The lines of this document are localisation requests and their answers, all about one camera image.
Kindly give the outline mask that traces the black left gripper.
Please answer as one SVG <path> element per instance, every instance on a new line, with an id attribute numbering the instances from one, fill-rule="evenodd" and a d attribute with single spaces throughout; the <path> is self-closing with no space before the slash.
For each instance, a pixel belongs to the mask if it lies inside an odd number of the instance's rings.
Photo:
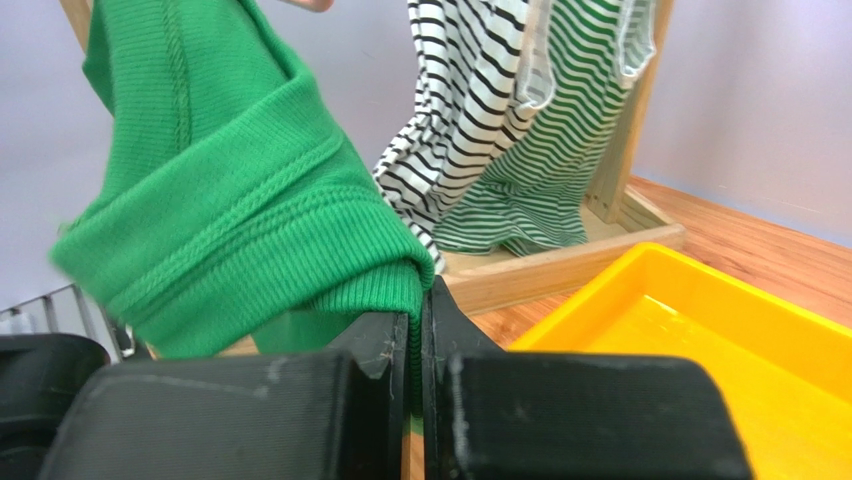
<path id="1" fill-rule="evenodd" d="M 110 362 L 86 337 L 54 333 L 1 338 L 1 477 L 35 479 L 66 412 Z"/>

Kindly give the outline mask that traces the pink wire hanger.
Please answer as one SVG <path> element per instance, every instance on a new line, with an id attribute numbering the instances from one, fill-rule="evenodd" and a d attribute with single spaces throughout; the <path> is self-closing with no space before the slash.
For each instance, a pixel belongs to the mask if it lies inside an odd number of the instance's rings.
<path id="1" fill-rule="evenodd" d="M 298 8 L 315 12 L 322 13 L 328 11 L 332 5 L 334 4 L 334 0 L 281 0 L 290 5 L 294 5 Z"/>

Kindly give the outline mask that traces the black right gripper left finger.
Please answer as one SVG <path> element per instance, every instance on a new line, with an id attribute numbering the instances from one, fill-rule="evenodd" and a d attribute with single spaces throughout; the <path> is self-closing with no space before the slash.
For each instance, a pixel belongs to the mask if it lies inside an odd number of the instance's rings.
<path id="1" fill-rule="evenodd" d="M 301 354 L 105 367 L 61 423 L 43 479 L 396 479 L 408 320 L 359 317 Z"/>

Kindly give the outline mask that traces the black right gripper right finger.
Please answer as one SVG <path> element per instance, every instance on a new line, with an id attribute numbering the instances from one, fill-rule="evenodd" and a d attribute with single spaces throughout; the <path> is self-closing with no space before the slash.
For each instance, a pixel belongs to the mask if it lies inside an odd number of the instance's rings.
<path id="1" fill-rule="evenodd" d="M 509 353 L 446 282 L 421 324 L 429 479 L 750 479 L 722 393 L 697 363 L 649 355 Z"/>

